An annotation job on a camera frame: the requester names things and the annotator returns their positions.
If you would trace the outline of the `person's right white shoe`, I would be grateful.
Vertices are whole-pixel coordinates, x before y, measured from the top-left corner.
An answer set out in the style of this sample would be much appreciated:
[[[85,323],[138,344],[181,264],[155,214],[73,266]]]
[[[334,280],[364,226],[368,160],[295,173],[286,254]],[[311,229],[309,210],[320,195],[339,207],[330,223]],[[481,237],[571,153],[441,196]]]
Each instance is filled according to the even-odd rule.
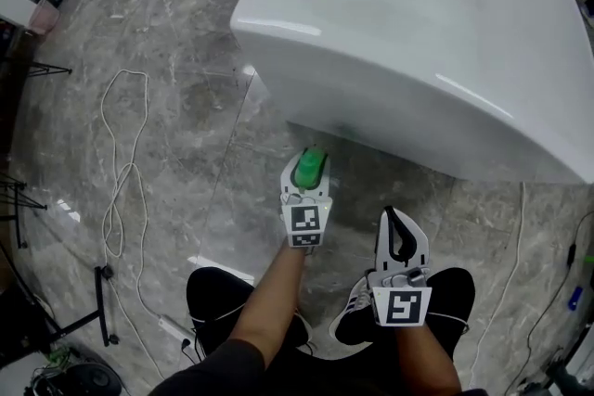
[[[342,311],[329,326],[330,336],[347,346],[370,344],[375,332],[374,311],[363,276],[353,286]]]

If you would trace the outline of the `white power strip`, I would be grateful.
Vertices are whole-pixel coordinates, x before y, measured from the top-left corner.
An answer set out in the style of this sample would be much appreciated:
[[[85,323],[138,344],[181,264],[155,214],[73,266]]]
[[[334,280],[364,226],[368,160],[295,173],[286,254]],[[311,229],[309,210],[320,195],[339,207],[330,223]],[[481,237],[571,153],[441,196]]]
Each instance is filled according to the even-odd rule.
[[[179,325],[166,315],[162,315],[159,318],[158,324],[162,330],[180,342],[184,342],[185,340],[192,342],[194,339],[193,332]]]

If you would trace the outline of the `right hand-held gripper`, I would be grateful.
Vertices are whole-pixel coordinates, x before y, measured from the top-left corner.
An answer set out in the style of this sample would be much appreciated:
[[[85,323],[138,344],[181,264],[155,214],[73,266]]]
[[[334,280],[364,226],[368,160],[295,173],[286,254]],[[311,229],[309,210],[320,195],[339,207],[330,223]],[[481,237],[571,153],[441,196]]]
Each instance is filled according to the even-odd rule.
[[[382,327],[422,326],[432,289],[426,282],[429,240],[417,223],[392,206],[381,213],[375,269],[368,273],[375,321]],[[389,271],[397,263],[405,271]]]

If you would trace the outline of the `person's left forearm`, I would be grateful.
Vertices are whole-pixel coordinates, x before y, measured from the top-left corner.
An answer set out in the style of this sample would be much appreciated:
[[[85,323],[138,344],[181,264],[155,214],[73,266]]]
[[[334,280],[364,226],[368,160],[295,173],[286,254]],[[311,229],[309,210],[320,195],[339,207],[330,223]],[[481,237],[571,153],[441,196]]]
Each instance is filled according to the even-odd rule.
[[[244,305],[231,339],[250,343],[267,368],[280,351],[298,306],[305,249],[285,243]]]

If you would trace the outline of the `pink waste bin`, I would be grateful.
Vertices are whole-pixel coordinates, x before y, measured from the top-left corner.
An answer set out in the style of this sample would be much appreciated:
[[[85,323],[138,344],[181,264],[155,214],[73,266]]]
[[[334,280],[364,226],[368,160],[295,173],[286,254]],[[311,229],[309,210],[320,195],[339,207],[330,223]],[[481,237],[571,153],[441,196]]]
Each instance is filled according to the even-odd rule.
[[[54,29],[59,17],[59,11],[48,0],[40,0],[32,13],[28,29],[38,35],[46,35]]]

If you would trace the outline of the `person's black clothing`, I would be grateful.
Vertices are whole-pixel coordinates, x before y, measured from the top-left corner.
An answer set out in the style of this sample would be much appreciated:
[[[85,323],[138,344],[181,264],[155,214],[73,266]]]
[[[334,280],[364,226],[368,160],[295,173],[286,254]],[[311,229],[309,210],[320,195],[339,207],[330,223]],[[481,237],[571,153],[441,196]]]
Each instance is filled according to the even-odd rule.
[[[149,396],[409,396],[394,332],[378,326],[364,350],[340,360],[299,351],[307,339],[303,321],[291,323],[284,346],[265,368],[261,353],[229,335],[253,287],[216,267],[194,271],[187,306],[205,359],[166,378]]]

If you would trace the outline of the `black round robot vacuum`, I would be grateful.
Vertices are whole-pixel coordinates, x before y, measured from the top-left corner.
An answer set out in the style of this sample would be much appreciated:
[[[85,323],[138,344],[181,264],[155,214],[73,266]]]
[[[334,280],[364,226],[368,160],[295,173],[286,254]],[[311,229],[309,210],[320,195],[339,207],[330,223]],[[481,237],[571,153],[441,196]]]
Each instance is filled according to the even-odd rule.
[[[23,396],[125,396],[121,378],[108,365],[73,347],[45,354],[46,364],[35,368]]]

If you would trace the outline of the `person's right forearm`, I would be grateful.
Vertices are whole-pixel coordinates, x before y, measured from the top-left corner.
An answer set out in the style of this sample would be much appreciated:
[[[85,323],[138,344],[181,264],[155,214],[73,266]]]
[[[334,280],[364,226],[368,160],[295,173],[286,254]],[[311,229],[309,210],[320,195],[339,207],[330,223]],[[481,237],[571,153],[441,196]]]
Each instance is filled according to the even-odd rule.
[[[452,360],[427,326],[397,327],[394,332],[402,378],[411,396],[461,392]]]

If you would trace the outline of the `white bathtub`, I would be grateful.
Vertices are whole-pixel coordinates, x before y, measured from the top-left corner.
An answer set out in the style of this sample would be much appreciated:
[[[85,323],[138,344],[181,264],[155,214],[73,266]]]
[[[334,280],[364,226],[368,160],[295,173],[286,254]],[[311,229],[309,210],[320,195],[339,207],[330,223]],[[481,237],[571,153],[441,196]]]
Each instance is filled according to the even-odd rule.
[[[288,121],[460,179],[594,184],[594,55],[575,0],[239,0]]]

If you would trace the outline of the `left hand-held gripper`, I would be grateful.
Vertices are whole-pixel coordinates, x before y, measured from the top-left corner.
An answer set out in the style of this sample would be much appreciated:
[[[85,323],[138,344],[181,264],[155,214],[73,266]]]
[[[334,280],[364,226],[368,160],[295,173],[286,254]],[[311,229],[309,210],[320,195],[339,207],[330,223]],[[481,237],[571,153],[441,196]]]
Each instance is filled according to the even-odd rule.
[[[329,197],[330,158],[326,154],[318,170],[316,187],[302,195],[292,181],[293,171],[303,152],[294,155],[280,175],[280,202],[288,245],[294,249],[321,246],[333,204]]]

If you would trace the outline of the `green bottle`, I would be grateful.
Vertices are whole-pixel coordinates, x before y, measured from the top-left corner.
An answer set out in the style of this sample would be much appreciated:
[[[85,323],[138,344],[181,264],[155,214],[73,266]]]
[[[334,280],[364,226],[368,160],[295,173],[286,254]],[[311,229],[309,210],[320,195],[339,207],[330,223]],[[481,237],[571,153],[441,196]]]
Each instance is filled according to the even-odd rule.
[[[291,172],[291,182],[300,190],[313,190],[321,182],[328,153],[319,147],[306,147]]]

